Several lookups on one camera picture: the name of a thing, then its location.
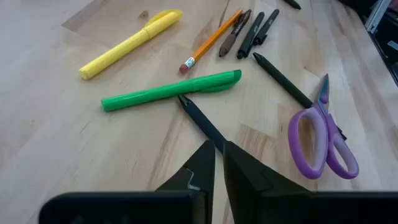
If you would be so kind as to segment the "yellow pencil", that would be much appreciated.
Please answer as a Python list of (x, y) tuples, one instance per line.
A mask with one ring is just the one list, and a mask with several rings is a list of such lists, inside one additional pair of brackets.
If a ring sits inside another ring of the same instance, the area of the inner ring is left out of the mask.
[(93, 78), (135, 48), (174, 25), (182, 16), (183, 11), (179, 9), (168, 9), (156, 14), (139, 32), (81, 67), (78, 71), (79, 75), (83, 80)]

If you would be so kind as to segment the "long matte black pen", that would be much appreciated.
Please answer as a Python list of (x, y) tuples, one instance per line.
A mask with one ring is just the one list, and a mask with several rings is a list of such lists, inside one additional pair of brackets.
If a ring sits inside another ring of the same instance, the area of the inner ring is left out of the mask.
[[(264, 56), (259, 53), (254, 52), (253, 56), (256, 62), (285, 90), (289, 93), (291, 97), (293, 97), (302, 107), (305, 109), (310, 108), (313, 105), (313, 102), (307, 98), (287, 77), (285, 77), (273, 64), (268, 61)], [(329, 94), (330, 94), (330, 86), (329, 86), (329, 78), (328, 74), (324, 76), (323, 81), (320, 85), (319, 95), (315, 98), (315, 103), (318, 101), (321, 102), (321, 112), (320, 114), (326, 113), (328, 110), (329, 104)], [(295, 116), (292, 117), (291, 122), (289, 123), (288, 136), (289, 139), (293, 137), (294, 143), (298, 143), (298, 124), (299, 120)]]

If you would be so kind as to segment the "green highlighter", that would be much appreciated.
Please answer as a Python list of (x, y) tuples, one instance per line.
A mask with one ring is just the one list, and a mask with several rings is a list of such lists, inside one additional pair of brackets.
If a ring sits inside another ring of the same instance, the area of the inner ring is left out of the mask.
[(231, 88), (240, 81), (241, 76), (241, 70), (232, 70), (192, 78), (177, 83), (104, 98), (101, 100), (101, 107), (103, 111), (108, 112), (185, 93), (223, 91)]

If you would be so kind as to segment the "orange pencil with eraser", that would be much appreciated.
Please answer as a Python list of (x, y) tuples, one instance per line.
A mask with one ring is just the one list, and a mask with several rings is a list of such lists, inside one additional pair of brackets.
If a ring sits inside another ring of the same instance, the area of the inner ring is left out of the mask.
[(186, 74), (194, 64), (214, 45), (214, 43), (239, 19), (243, 10), (237, 10), (222, 26), (204, 42), (194, 54), (179, 67), (179, 72)]

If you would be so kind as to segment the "black aluminium table frame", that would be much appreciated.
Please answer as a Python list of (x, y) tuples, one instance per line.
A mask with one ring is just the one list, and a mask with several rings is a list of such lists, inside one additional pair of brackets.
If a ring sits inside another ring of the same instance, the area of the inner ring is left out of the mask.
[(362, 20), (398, 86), (398, 0), (339, 0)]

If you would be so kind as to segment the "black clip pen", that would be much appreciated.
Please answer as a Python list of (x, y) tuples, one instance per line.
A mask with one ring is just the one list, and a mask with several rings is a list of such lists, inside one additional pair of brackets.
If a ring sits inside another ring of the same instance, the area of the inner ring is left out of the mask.
[(253, 45), (262, 45), (267, 37), (267, 32), (270, 29), (271, 25), (275, 21), (276, 17), (279, 15), (280, 10), (275, 9), (272, 14), (265, 21), (264, 25), (261, 27), (259, 32), (256, 34)]
[(252, 47), (252, 41), (257, 33), (257, 30), (259, 29), (259, 26), (264, 18), (265, 14), (264, 12), (260, 12), (254, 22), (252, 23), (251, 28), (247, 32), (238, 52), (237, 52), (237, 58), (242, 59), (246, 58), (251, 50)]

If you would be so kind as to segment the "purple handled scissors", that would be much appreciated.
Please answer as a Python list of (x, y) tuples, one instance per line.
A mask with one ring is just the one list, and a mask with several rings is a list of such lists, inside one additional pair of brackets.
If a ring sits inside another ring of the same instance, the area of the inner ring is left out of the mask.
[[(343, 179), (353, 179), (359, 174), (359, 165), (340, 134), (328, 111), (330, 94), (329, 76), (325, 75), (318, 95), (311, 107), (292, 116), (288, 128), (288, 140), (293, 160), (298, 170), (308, 179), (321, 176), (325, 165)], [(315, 164), (310, 165), (301, 149), (299, 122), (308, 119), (315, 130)]]

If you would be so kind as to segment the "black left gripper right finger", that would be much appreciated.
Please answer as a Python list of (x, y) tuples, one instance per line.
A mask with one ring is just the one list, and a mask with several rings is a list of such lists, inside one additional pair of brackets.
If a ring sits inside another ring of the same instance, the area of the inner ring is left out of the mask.
[(235, 224), (398, 224), (398, 192), (310, 191), (231, 141), (223, 162)]

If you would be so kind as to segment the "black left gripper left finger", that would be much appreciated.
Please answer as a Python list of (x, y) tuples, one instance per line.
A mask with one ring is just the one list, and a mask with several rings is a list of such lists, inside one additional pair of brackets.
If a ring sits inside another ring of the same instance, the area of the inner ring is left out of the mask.
[(215, 146), (205, 141), (154, 191), (69, 192), (47, 201), (39, 224), (211, 224)]

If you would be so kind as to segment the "brown marker pen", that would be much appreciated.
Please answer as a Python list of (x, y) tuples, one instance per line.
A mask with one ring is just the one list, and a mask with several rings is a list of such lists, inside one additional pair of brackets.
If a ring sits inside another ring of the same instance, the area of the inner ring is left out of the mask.
[(227, 36), (227, 38), (225, 39), (225, 41), (223, 42), (223, 44), (220, 47), (219, 54), (218, 54), (219, 57), (224, 57), (231, 50), (233, 44), (236, 41), (237, 36), (239, 35), (239, 33), (241, 32), (241, 30), (243, 29), (243, 27), (246, 25), (247, 21), (249, 20), (251, 13), (252, 13), (252, 10), (248, 9), (235, 22), (232, 32)]

